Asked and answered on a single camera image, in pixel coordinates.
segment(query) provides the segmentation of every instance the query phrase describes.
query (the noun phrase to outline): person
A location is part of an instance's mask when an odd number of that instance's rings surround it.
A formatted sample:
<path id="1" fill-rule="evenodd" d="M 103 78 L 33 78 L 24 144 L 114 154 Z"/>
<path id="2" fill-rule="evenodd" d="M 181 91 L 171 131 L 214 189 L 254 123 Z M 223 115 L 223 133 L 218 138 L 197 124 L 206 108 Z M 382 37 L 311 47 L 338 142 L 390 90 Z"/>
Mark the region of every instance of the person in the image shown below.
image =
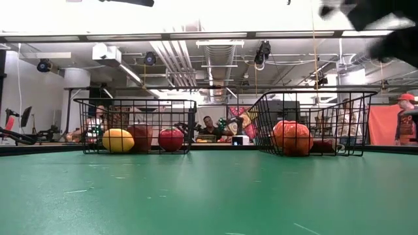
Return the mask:
<path id="1" fill-rule="evenodd" d="M 89 117 L 83 123 L 83 130 L 86 133 L 86 137 L 96 137 L 97 132 L 105 132 L 107 130 L 107 120 L 104 118 L 103 112 L 105 111 L 105 107 L 103 105 L 99 105 L 96 107 L 95 116 Z M 67 140 L 73 142 L 81 141 L 82 130 L 77 129 L 67 135 Z"/>
<path id="2" fill-rule="evenodd" d="M 359 112 L 353 112 L 349 99 L 344 99 L 343 108 L 340 110 L 337 121 L 337 136 L 340 137 L 340 144 L 354 145 L 357 137 L 362 136 L 359 125 Z"/>
<path id="3" fill-rule="evenodd" d="M 232 131 L 221 131 L 217 127 L 214 127 L 214 122 L 210 116 L 206 116 L 203 118 L 204 125 L 206 126 L 202 129 L 199 134 L 212 134 L 216 136 L 216 140 L 220 140 L 222 136 L 233 136 L 234 133 Z"/>
<path id="4" fill-rule="evenodd" d="M 418 116 L 405 115 L 408 110 L 417 110 L 414 106 L 415 97 L 411 94 L 402 94 L 398 98 L 398 105 L 401 111 L 398 113 L 398 122 L 396 125 L 396 134 L 394 143 L 397 146 L 418 146 Z"/>

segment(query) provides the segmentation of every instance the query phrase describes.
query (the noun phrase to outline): black wire basket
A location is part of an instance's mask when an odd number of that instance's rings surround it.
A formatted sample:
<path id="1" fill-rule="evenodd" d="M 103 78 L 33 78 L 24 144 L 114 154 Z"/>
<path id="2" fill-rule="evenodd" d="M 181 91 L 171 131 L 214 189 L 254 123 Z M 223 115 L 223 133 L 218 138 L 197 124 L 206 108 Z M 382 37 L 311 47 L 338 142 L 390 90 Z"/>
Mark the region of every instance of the black wire basket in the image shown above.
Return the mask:
<path id="1" fill-rule="evenodd" d="M 195 101 L 75 99 L 84 153 L 186 154 L 193 139 Z"/>
<path id="2" fill-rule="evenodd" d="M 362 156 L 375 91 L 271 91 L 248 110 L 260 151 Z M 299 100 L 311 100 L 303 104 Z"/>

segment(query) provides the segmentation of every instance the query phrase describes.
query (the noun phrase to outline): yellow ball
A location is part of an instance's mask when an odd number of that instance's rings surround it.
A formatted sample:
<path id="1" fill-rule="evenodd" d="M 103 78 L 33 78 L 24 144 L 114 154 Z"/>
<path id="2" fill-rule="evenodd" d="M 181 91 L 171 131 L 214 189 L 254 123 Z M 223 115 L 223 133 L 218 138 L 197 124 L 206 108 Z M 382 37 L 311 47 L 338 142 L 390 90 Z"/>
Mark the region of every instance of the yellow ball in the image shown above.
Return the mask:
<path id="1" fill-rule="evenodd" d="M 134 144 L 131 133 L 122 129 L 110 129 L 103 135 L 103 146 L 112 153 L 126 153 Z"/>

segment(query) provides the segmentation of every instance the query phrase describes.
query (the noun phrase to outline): table surface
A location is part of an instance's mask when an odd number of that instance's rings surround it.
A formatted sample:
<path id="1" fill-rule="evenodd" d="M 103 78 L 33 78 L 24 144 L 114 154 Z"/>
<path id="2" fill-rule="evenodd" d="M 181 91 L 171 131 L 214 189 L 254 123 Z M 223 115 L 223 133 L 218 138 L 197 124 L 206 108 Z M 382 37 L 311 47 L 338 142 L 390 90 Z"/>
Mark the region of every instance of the table surface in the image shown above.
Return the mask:
<path id="1" fill-rule="evenodd" d="M 418 157 L 0 157 L 0 234 L 418 234 Z"/>

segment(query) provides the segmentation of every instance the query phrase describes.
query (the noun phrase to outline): red ball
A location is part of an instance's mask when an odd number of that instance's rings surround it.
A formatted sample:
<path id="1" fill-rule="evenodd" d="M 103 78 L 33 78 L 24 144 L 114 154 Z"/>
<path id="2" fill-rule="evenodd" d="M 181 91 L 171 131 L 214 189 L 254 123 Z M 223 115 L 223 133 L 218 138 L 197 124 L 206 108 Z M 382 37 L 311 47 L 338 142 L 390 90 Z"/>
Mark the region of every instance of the red ball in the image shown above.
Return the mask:
<path id="1" fill-rule="evenodd" d="M 273 128 L 273 144 L 282 148 L 286 156 L 306 156 L 314 139 L 307 126 L 296 121 L 280 121 Z"/>
<path id="2" fill-rule="evenodd" d="M 146 123 L 135 123 L 128 127 L 127 131 L 131 133 L 135 144 L 131 148 L 133 153 L 147 153 L 151 150 L 152 144 L 152 126 Z"/>
<path id="3" fill-rule="evenodd" d="M 167 152 L 178 151 L 183 145 L 184 135 L 177 129 L 163 129 L 158 136 L 158 144 Z"/>

